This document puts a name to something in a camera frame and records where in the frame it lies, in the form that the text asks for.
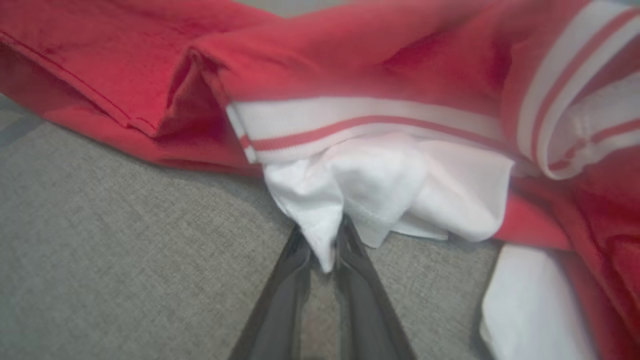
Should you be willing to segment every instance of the striped ribbed trim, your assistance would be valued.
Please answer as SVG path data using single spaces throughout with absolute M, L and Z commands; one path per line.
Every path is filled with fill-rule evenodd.
M 500 150 L 505 143 L 496 119 L 411 101 L 315 97 L 234 102 L 227 113 L 252 162 L 307 158 L 349 138 L 391 131 Z
M 637 111 L 621 110 L 632 109 L 634 102 L 640 101 L 637 92 L 624 94 L 604 88 L 598 96 L 585 98 L 575 105 L 597 110 L 589 102 L 608 104 L 597 111 L 601 114 L 598 117 L 593 114 L 570 116 L 576 111 L 569 108 L 600 69 L 638 36 L 639 15 L 639 9 L 618 4 L 587 5 L 569 23 L 537 69 L 520 108 L 517 141 L 522 154 L 552 179 L 574 176 L 584 165 L 600 161 L 616 149 L 640 143 L 637 125 L 634 125 Z M 633 87 L 635 81 L 636 75 L 633 75 L 610 86 Z M 572 156 L 554 149 L 552 139 L 558 136 L 576 149 L 573 155 L 569 152 Z

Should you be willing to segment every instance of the white fabric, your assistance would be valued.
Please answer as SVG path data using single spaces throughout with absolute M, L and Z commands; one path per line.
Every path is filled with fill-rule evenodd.
M 573 289 L 546 251 L 506 244 L 483 300 L 495 360 L 597 360 Z
M 405 133 L 353 138 L 311 158 L 264 166 L 269 190 L 295 220 L 324 271 L 347 213 L 368 246 L 389 231 L 470 241 L 493 235 L 504 218 L 513 161 L 486 151 Z
M 504 143 L 496 119 L 459 109 L 373 97 L 233 102 L 227 115 L 251 162 L 307 158 L 349 138 L 404 131 L 458 143 Z

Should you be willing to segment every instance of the pile of clothes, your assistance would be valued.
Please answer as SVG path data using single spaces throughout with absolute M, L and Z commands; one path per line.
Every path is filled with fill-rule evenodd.
M 263 175 L 326 271 L 343 213 L 556 249 L 603 359 L 640 354 L 640 9 L 0 3 L 0 92 L 154 163 Z

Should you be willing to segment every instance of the gray couch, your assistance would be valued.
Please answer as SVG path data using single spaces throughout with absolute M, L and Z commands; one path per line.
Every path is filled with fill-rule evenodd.
M 0 359 L 225 359 L 291 228 L 260 179 L 150 165 L 0 95 Z M 369 251 L 420 359 L 490 358 L 498 249 L 392 235 Z M 329 280 L 312 275 L 304 359 L 337 358 Z

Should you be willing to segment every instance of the red fabric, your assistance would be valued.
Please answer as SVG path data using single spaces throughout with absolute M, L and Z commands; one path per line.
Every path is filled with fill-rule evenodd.
M 570 167 L 587 144 L 598 150 L 640 128 L 636 119 L 569 139 L 572 146 L 548 169 L 538 155 L 554 105 L 604 44 L 638 18 L 630 9 L 602 24 L 554 75 L 531 116 L 530 144 L 522 142 L 535 79 L 564 32 L 584 33 L 572 26 L 589 6 L 587 0 L 392 1 L 281 19 L 226 0 L 4 0 L 0 92 L 144 160 L 242 174 L 259 174 L 246 159 L 249 148 L 279 150 L 308 140 L 298 133 L 241 134 L 228 118 L 230 104 L 364 95 L 437 104 L 495 117 L 505 140 L 431 129 L 528 158 L 549 175 Z M 639 59 L 636 36 L 571 102 L 640 71 Z M 344 120 L 334 127 L 384 119 Z M 515 178 L 496 234 L 580 256 L 584 265 L 565 264 L 606 360 L 640 353 L 638 151 L 618 150 L 563 181 Z

